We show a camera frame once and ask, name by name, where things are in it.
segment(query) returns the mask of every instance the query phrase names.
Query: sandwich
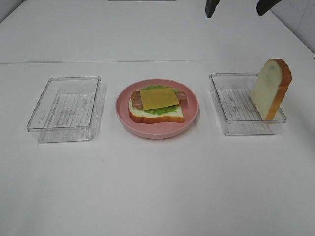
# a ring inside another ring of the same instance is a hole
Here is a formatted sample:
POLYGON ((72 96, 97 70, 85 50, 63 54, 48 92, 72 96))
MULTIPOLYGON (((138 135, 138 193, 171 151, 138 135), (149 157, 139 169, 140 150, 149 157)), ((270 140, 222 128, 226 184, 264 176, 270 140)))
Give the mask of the sandwich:
POLYGON ((129 115, 136 123, 184 122, 181 103, 184 92, 170 86, 151 85, 134 91, 129 101, 129 115))
POLYGON ((284 60, 270 59, 265 63, 250 93, 261 119, 274 118, 291 80, 291 71, 284 60))

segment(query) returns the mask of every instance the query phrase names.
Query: bacon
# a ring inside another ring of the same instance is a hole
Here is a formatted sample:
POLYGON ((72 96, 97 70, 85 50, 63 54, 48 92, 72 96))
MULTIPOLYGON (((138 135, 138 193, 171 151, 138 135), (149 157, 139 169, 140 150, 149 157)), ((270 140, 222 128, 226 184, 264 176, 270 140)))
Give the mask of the bacon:
MULTIPOLYGON (((179 102, 185 102, 187 100, 187 96, 184 92, 175 92, 177 99, 179 102)), ((140 91, 134 91, 131 95, 132 106, 137 109, 142 109, 142 101, 140 91)))

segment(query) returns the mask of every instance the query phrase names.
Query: bread crust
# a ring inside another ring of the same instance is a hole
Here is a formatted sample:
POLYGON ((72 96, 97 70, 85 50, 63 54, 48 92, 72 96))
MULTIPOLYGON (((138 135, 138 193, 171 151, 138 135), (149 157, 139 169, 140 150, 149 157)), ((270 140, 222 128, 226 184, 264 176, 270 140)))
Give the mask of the bread crust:
POLYGON ((160 116, 160 117, 139 117, 133 114, 129 109, 130 118, 136 123, 154 124, 161 122, 178 122, 183 123, 184 117, 170 117, 170 116, 160 116))
POLYGON ((290 68, 288 67, 288 65, 286 64, 284 60, 282 59, 270 59, 270 60, 275 60, 277 64, 280 66, 281 71, 282 71, 282 80, 278 86, 278 92, 274 98, 272 105, 270 106, 266 119, 273 119, 275 117, 292 80, 290 68))

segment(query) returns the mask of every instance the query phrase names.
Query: pink plate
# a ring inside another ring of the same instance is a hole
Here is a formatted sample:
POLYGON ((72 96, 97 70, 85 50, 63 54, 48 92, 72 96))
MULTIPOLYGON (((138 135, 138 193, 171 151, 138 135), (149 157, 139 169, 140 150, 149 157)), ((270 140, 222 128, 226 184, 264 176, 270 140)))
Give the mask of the pink plate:
POLYGON ((188 129, 198 114, 198 100, 196 95, 185 85, 166 79, 149 79, 139 81, 125 88, 116 101, 116 112, 123 126, 131 133, 149 139, 165 139, 178 135, 188 129), (187 102, 181 102, 184 122, 162 122, 156 124, 135 123, 129 116, 129 100, 133 91, 140 90, 149 85, 171 86, 183 91, 187 96, 187 102))

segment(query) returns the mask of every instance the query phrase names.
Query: white wall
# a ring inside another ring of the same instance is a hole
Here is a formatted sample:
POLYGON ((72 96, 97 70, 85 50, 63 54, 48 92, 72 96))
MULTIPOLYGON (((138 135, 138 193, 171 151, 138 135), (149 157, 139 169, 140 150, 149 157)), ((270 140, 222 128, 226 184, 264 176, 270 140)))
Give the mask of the white wall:
POLYGON ((315 0, 282 0, 271 11, 315 53, 315 0))
POLYGON ((21 3, 22 0, 0 0, 0 22, 21 3))

